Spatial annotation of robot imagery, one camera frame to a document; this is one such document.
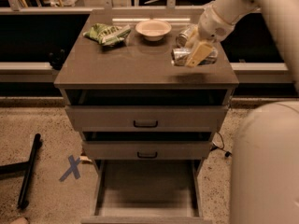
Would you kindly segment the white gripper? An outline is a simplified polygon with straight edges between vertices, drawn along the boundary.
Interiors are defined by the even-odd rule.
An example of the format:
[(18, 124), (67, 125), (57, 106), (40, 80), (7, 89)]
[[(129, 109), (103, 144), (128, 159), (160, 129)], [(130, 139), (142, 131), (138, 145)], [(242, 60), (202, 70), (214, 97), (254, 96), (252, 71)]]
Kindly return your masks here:
[[(222, 19), (213, 7), (204, 10), (197, 23), (198, 38), (209, 42), (221, 42), (234, 30), (234, 26)], [(207, 41), (199, 41), (192, 47), (186, 66), (195, 67), (213, 50)]]

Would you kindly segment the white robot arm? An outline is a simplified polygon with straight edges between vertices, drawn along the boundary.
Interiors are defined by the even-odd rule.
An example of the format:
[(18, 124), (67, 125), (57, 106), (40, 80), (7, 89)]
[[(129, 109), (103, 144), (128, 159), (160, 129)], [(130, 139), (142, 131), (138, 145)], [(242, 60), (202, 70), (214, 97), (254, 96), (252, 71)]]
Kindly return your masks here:
[[(216, 0), (198, 22), (186, 65), (196, 66), (254, 9), (262, 12), (280, 56), (299, 80), (299, 0)], [(299, 224), (299, 102), (251, 111), (236, 133), (230, 224)]]

